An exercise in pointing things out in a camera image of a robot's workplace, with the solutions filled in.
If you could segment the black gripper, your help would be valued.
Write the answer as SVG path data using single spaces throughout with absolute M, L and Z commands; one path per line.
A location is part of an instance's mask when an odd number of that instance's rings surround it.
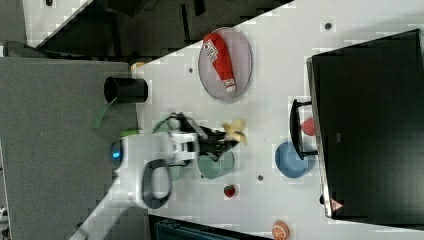
M 199 138 L 200 155 L 210 156 L 214 161 L 217 161 L 220 156 L 239 144 L 238 134 L 235 132 L 222 132 L 212 130 L 207 127 L 201 128 L 208 135 L 207 139 Z

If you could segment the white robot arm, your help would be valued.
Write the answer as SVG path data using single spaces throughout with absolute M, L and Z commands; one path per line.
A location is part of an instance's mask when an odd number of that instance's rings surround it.
M 172 185 L 171 166 L 182 166 L 201 155 L 221 157 L 238 141 L 226 133 L 215 131 L 209 137 L 195 132 L 162 131 L 139 133 L 120 139 L 122 162 L 104 198 L 69 240 L 103 240 L 120 216 L 129 208 L 159 209 L 167 203 L 172 190 L 163 195 L 154 191 L 164 175 L 166 185 Z

